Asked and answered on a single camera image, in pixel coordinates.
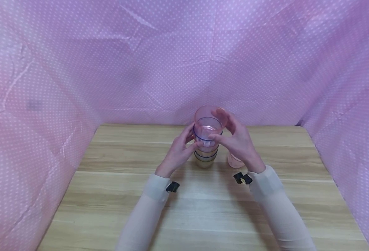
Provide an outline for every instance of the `fabric wall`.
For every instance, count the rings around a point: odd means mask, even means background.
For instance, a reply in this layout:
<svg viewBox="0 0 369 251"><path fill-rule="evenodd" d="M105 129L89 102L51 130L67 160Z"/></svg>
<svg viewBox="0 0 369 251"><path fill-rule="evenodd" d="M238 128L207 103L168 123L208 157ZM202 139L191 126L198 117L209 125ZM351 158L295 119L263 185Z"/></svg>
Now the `fabric wall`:
<svg viewBox="0 0 369 251"><path fill-rule="evenodd" d="M0 0L0 249L38 245L98 125L201 105L306 127L369 241L369 1Z"/></svg>

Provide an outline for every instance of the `sleeve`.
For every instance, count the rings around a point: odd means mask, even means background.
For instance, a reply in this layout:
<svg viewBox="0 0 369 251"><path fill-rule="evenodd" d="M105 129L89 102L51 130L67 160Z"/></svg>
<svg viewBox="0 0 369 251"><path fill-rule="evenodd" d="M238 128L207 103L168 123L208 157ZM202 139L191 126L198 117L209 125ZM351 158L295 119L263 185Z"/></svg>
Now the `sleeve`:
<svg viewBox="0 0 369 251"><path fill-rule="evenodd" d="M283 185L271 166L260 174L249 172L254 199L266 217L282 251L316 251L311 235L285 194Z"/></svg>
<svg viewBox="0 0 369 251"><path fill-rule="evenodd" d="M131 212L115 251L146 251L155 232L169 193L170 179L152 174L143 194Z"/></svg>

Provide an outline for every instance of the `black clip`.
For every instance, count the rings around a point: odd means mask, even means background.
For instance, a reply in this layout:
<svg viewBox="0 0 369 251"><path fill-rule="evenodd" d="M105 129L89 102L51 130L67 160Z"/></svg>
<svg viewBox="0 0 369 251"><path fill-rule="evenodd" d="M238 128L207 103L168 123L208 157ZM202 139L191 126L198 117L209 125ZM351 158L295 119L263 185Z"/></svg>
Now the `black clip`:
<svg viewBox="0 0 369 251"><path fill-rule="evenodd" d="M234 175L234 178L238 184L243 183L243 184L248 185L253 182L253 179L250 178L250 176L247 174L243 175L242 173L237 173Z"/></svg>
<svg viewBox="0 0 369 251"><path fill-rule="evenodd" d="M176 193L176 190L179 188L179 186L179 183L172 181L171 184L169 184L166 188L166 191Z"/></svg>

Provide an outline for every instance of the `wood grain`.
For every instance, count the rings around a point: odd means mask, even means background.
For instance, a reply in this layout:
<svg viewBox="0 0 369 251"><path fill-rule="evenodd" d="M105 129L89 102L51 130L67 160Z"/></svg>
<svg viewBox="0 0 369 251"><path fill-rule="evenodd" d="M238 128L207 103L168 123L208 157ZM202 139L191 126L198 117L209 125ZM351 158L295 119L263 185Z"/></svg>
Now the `wood grain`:
<svg viewBox="0 0 369 251"><path fill-rule="evenodd" d="M90 143L40 251L114 250L148 176L183 127L103 125ZM276 170L318 250L369 247L301 127L250 127L254 144ZM209 169L194 156L172 176L180 183L163 211L150 250L278 250L257 203L220 146Z"/></svg>

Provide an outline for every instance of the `left hand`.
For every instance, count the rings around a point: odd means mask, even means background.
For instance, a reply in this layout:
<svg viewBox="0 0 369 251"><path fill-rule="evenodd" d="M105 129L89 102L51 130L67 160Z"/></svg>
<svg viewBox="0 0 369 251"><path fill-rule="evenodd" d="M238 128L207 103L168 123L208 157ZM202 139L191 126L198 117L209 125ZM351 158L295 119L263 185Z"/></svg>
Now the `left hand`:
<svg viewBox="0 0 369 251"><path fill-rule="evenodd" d="M188 125L182 133L174 139L165 159L157 167L155 171L156 175L169 178L176 169L190 158L195 150L203 146L203 142L194 142L189 147L186 147L186 144L194 138L193 125L194 122Z"/></svg>

